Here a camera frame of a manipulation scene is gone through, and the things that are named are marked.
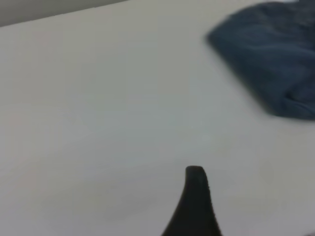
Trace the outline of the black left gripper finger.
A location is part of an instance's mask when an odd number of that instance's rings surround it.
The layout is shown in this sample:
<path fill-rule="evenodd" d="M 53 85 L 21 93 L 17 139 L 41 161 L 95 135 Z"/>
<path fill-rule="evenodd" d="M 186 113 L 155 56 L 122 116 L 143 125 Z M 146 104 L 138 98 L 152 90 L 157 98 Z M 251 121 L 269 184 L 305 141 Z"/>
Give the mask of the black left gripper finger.
<path fill-rule="evenodd" d="M 181 198 L 163 235 L 221 236 L 208 179 L 202 167 L 186 167 Z"/>

